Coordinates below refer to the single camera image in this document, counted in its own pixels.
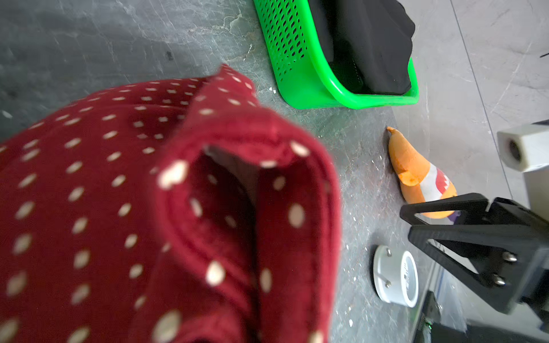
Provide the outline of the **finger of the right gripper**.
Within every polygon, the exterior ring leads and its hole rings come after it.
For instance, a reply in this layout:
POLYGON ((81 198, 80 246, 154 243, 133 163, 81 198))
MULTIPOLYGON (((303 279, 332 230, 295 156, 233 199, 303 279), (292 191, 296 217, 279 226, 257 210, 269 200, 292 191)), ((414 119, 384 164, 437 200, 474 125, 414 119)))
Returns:
POLYGON ((400 218, 413 226, 429 225, 416 214, 428 212, 459 211, 462 216, 458 220, 464 225, 493 225, 488 216, 489 201, 482 194, 469 193, 433 202, 406 204, 400 209, 400 218))
POLYGON ((408 239, 504 314, 522 301, 536 271, 536 231, 524 225, 414 225, 408 239))

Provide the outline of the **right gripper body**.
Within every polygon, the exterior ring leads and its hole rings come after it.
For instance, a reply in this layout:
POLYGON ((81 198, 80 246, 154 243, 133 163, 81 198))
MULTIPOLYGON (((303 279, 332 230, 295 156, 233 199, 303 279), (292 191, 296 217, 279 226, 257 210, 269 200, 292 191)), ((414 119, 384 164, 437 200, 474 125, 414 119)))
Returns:
POLYGON ((548 331, 548 222, 519 203, 494 199, 489 222, 486 302, 510 314, 518 304, 539 318, 548 331))

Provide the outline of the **black skirt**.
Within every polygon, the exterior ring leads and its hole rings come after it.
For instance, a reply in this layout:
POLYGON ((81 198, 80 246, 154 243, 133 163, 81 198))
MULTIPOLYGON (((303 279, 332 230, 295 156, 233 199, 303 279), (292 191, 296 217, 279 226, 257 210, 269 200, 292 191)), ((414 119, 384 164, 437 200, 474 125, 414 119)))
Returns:
POLYGON ((320 46, 353 94, 403 95, 415 23, 396 0, 310 1, 320 46))

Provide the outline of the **red polka dot skirt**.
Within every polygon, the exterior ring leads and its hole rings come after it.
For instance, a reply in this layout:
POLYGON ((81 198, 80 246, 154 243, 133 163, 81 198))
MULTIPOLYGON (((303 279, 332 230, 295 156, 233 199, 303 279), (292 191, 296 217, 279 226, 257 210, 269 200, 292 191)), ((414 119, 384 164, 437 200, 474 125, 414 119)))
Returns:
POLYGON ((229 66, 80 99, 1 144, 1 341, 326 342, 326 148, 229 66))

